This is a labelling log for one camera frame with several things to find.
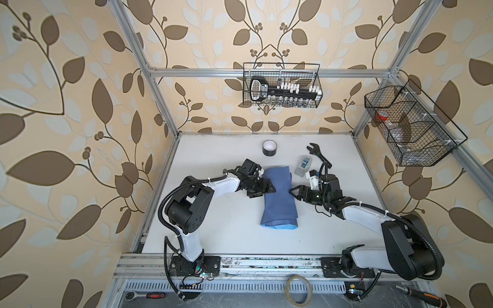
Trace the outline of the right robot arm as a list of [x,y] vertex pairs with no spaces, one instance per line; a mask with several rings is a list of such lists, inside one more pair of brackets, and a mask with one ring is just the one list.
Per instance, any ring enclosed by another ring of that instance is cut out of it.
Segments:
[[382,237],[383,246],[353,245],[342,251],[338,261],[321,260],[330,275],[357,278],[366,269],[377,271],[371,285],[361,295],[352,296],[351,300],[360,301],[367,297],[382,273],[398,275],[406,281],[416,278],[436,281],[441,277],[444,257],[417,215],[399,216],[345,196],[333,174],[324,175],[317,190],[297,186],[289,193],[299,201],[322,206],[330,217],[357,223]]

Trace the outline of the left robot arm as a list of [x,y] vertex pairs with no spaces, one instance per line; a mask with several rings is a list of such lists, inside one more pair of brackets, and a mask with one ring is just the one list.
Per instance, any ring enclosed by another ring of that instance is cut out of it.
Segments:
[[276,188],[270,179],[263,177],[263,168],[247,159],[234,169],[224,169],[219,177],[199,180],[188,176],[160,202],[158,220],[176,235],[179,243],[176,248],[168,236],[164,237],[165,276],[179,299],[192,299],[186,290],[193,290],[219,275],[221,257],[205,255],[198,229],[214,197],[238,191],[257,198],[276,192]]

